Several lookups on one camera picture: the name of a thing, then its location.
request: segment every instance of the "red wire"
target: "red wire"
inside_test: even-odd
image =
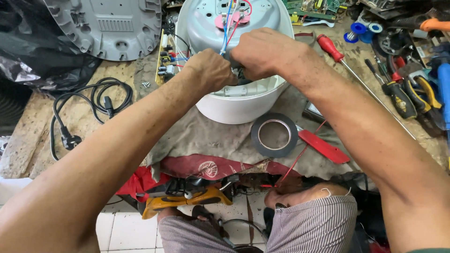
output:
[[[319,131],[319,129],[325,124],[326,120],[324,122],[322,122],[322,124],[315,130],[314,134],[317,133],[317,131]],[[289,168],[288,172],[286,173],[286,175],[284,175],[283,179],[280,181],[283,182],[283,180],[289,175],[289,172],[291,172],[291,170],[294,168],[294,165],[297,163],[297,161],[300,159],[300,157],[303,155],[303,153],[306,151],[306,149],[308,148],[308,144],[306,144],[305,148],[301,151],[301,153],[297,156],[297,159],[295,159],[294,163],[292,164],[292,166]]]
[[[231,36],[229,37],[228,42],[226,43],[227,45],[228,45],[228,43],[230,42],[231,38],[233,37],[234,32],[236,31],[236,28],[237,28],[238,25],[239,25],[239,21],[240,21],[240,19],[239,19],[238,22],[236,23],[236,26],[234,27],[233,31],[231,32]]]
[[[248,0],[242,0],[242,1],[248,3],[248,6],[250,6],[250,13],[248,15],[252,14],[252,11],[253,11],[252,4]]]

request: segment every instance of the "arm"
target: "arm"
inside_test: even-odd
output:
[[[450,248],[448,175],[369,94],[340,76],[306,44],[268,28],[242,35],[232,57],[245,66],[244,74],[252,80],[280,75],[330,122],[380,190],[393,252]]]
[[[236,82],[230,63],[213,50],[193,56],[168,83],[107,121],[0,209],[0,252],[98,251],[95,221],[111,196],[204,95]]]

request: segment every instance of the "forearm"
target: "forearm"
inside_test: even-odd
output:
[[[14,232],[27,237],[27,222],[42,222],[54,231],[70,227],[65,234],[79,235],[96,220],[159,138],[201,98],[202,92],[195,90],[198,78],[182,71],[107,121],[9,200],[0,210],[0,228],[21,227],[22,231]],[[37,237],[35,230],[29,231],[30,237]]]
[[[366,91],[324,61],[315,66],[309,71],[313,85],[305,85],[310,80],[292,78],[295,70],[285,75],[329,121],[380,191],[388,187],[402,198],[408,195],[419,200],[420,196],[427,198],[422,189],[442,192],[449,188],[443,169]]]

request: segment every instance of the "striped shorts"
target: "striped shorts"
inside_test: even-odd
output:
[[[352,196],[330,196],[276,209],[266,253],[347,252],[356,212]],[[236,253],[208,221],[168,216],[158,229],[165,253]]]

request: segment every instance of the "leg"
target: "leg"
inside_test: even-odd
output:
[[[209,221],[176,208],[163,209],[157,219],[165,253],[236,253]]]
[[[355,229],[356,201],[349,191],[331,183],[320,183],[297,193],[270,191],[265,204],[275,208],[267,253],[341,253]]]

